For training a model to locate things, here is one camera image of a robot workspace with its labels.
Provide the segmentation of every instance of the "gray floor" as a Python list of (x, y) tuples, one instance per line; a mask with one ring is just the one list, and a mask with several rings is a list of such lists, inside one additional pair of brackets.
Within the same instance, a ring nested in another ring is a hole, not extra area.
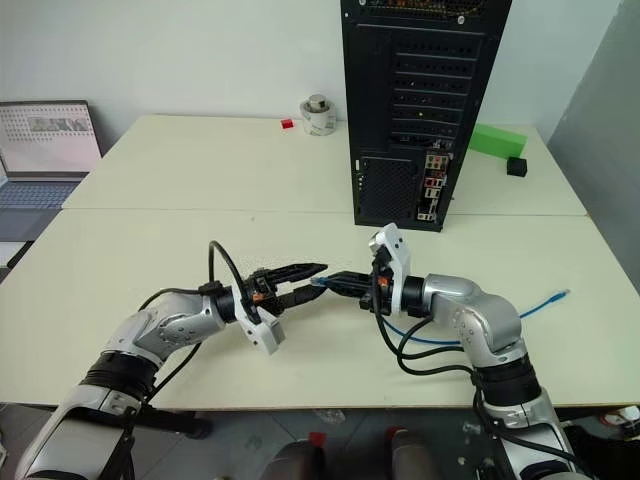
[[(328, 473), (340, 479), (383, 479), (384, 434), (390, 426), (419, 432), (430, 443), (445, 480), (472, 480), (474, 466), (488, 456), (484, 437), (463, 433), (475, 423), (466, 410), (344, 410), (345, 421), (331, 425), (313, 411), (206, 414), (214, 431), (205, 440), (149, 429), (136, 430), (136, 476), (145, 480), (257, 480), (276, 452), (309, 432), (327, 434)], [(0, 479), (12, 479), (20, 455), (49, 413), (19, 405), (0, 412), (2, 443), (9, 452)]]

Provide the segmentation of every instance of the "green sponge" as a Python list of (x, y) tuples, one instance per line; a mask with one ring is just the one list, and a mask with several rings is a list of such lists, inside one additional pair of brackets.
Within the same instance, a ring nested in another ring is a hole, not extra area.
[(507, 132), (489, 125), (476, 123), (469, 148), (478, 152), (504, 158), (519, 157), (527, 143), (526, 135)]

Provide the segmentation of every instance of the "silver robotic arm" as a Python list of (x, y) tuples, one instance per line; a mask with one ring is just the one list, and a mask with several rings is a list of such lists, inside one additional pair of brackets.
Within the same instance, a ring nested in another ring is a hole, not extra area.
[(276, 315), (323, 291), (306, 286), (278, 297), (277, 284), (298, 281), (324, 268), (297, 264), (258, 270), (242, 285), (210, 282), (200, 292), (167, 291), (157, 296), (109, 339), (86, 377), (28, 447), (16, 479), (120, 479), (130, 461), (136, 418), (155, 394), (155, 376), (167, 358), (235, 321), (251, 344), (272, 354), (284, 340)]
[[(376, 233), (369, 247), (374, 255), (373, 278), (340, 272), (321, 283), (338, 294), (361, 297), (361, 308), (431, 317), (456, 332), (473, 367), (474, 407), (501, 447), (503, 476), (516, 480), (587, 478), (576, 473), (574, 463), (567, 459), (571, 447), (529, 361), (513, 305), (464, 278), (411, 276), (410, 253), (394, 224)], [(372, 295), (372, 284), (379, 290), (376, 295)], [(374, 308), (375, 301), (380, 304)]]

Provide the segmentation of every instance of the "black pc case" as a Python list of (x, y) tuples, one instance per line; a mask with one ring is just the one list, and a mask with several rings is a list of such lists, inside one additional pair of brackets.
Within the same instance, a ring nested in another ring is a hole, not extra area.
[(341, 0), (355, 222), (442, 230), (511, 0)]

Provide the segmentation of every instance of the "small black box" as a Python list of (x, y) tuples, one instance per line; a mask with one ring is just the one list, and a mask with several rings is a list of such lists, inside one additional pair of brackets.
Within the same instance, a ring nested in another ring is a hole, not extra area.
[(525, 158), (509, 157), (509, 160), (507, 160), (507, 175), (526, 177), (527, 160)]

